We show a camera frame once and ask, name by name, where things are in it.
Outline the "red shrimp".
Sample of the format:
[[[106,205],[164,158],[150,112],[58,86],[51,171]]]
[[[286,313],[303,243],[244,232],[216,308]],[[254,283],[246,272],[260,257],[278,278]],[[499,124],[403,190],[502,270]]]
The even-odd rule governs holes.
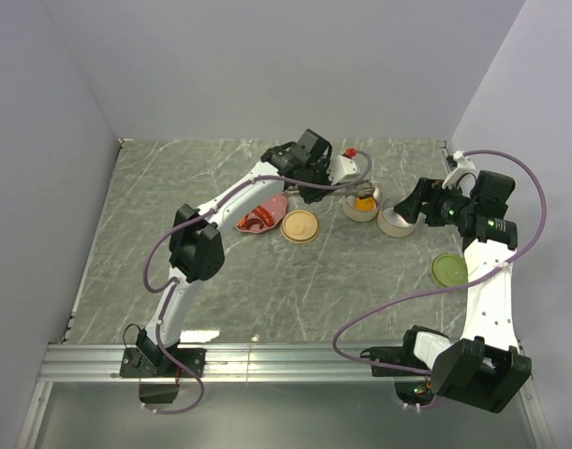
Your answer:
[[[242,217],[237,223],[236,226],[240,229],[244,228],[246,222],[247,222],[248,216],[245,215],[244,217]]]

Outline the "red sausage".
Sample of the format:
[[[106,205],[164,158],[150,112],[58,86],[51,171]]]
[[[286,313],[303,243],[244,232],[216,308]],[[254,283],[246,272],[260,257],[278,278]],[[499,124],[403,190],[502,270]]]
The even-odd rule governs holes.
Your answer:
[[[274,226],[272,215],[265,208],[257,206],[253,209],[253,213],[263,221],[265,226]]]

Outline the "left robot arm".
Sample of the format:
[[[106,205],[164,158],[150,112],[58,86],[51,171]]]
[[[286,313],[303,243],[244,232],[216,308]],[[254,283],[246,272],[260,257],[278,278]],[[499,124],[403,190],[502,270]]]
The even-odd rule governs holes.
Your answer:
[[[169,243],[169,278],[162,287],[151,286],[148,274],[152,261],[143,270],[145,288],[162,295],[149,324],[137,337],[141,363],[154,376],[172,371],[177,359],[182,324],[202,283],[216,275],[225,262],[224,231],[235,227],[247,212],[276,196],[287,187],[298,187],[307,203],[321,200],[356,177],[356,163],[333,154],[332,145],[308,129],[296,142],[266,150],[232,187],[194,208],[182,205],[173,227],[155,244]]]

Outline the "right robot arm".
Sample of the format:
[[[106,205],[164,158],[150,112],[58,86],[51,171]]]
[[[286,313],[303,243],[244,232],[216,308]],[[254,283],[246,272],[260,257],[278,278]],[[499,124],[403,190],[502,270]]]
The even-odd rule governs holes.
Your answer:
[[[506,220],[512,178],[483,170],[469,196],[441,180],[422,178],[394,207],[408,223],[425,216],[426,225],[454,225],[462,237],[467,266],[467,309],[459,340],[413,326],[403,336],[402,368],[418,374],[428,368],[435,395],[491,413],[501,412],[532,372],[520,355],[511,306],[511,257],[518,228]]]

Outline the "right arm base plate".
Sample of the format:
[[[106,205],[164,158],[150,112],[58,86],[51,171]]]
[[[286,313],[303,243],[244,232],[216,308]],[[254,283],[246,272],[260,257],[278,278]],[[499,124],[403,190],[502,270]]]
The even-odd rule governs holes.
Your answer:
[[[402,346],[373,346],[360,356],[377,363],[371,367],[373,377],[419,376],[430,372],[424,362]]]

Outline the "orange egg yolk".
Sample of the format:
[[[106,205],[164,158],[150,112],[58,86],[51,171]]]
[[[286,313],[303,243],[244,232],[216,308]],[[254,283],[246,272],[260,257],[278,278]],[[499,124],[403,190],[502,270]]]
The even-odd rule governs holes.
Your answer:
[[[360,211],[372,211],[376,208],[376,202],[373,197],[356,197],[353,203],[353,207]]]

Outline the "dark red octopus piece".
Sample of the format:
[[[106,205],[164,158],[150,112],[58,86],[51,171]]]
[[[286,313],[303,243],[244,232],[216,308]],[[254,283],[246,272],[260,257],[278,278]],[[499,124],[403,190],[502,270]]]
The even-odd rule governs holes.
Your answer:
[[[260,232],[264,227],[263,221],[255,217],[247,220],[244,224],[244,229],[251,232]]]

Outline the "metal tongs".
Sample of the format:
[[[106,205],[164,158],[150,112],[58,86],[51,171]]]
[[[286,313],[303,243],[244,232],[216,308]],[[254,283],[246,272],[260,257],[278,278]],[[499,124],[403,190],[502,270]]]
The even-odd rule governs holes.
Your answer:
[[[373,196],[376,187],[370,182],[364,182],[357,185],[354,185],[349,188],[345,189],[337,189],[337,190],[324,190],[319,189],[317,192],[321,195],[325,196],[354,196],[354,197],[369,197]],[[300,196],[300,191],[298,187],[288,187],[284,192],[284,196]]]

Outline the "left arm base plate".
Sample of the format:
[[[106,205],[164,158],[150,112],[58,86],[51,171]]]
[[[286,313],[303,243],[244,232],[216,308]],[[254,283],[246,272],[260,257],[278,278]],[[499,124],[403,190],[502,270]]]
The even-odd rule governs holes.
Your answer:
[[[206,350],[203,348],[178,348],[174,350],[173,357],[182,365],[187,366],[198,377],[202,376],[205,366]],[[167,359],[163,354],[154,362],[146,358],[141,351],[136,348],[126,348],[123,354],[123,360],[119,371],[119,376],[126,379],[145,379],[145,378],[193,378],[183,368],[180,368],[173,361]]]

